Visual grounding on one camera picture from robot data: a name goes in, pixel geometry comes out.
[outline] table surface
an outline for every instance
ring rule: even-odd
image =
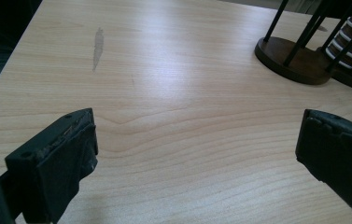
[[[262,65],[274,16],[211,0],[43,1],[0,76],[0,174],[8,153],[92,107],[99,163],[61,223],[352,223],[295,159],[305,108],[352,120],[352,89]],[[273,36],[295,41],[309,18],[285,12]]]

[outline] scratch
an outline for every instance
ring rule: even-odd
[[[103,54],[103,46],[103,29],[100,27],[99,30],[96,32],[96,37],[94,38],[93,72],[96,71],[97,64],[99,63],[100,57]]]

